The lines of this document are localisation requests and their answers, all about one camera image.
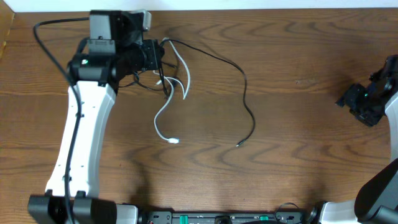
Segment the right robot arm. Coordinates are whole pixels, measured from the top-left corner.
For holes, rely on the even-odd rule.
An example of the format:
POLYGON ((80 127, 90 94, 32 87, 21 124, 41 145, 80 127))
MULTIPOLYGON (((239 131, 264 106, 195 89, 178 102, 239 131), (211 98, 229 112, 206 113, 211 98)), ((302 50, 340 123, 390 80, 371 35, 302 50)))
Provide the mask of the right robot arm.
POLYGON ((370 84, 351 85, 336 101, 368 127, 388 118, 391 137, 390 163, 365 185, 354 200, 323 202, 312 210, 305 223, 397 224, 397 55, 369 76, 370 84))

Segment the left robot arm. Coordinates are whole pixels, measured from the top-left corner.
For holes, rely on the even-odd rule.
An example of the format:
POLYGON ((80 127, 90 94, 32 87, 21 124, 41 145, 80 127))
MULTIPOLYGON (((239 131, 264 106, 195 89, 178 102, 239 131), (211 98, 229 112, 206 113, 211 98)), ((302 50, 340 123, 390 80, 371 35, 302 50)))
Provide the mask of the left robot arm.
POLYGON ((28 211, 37 223, 144 223, 136 206, 99 197, 104 131, 120 81, 158 70, 164 50, 145 39, 151 14, 91 11, 90 34, 66 67, 68 113, 62 143, 43 195, 31 195, 28 211))

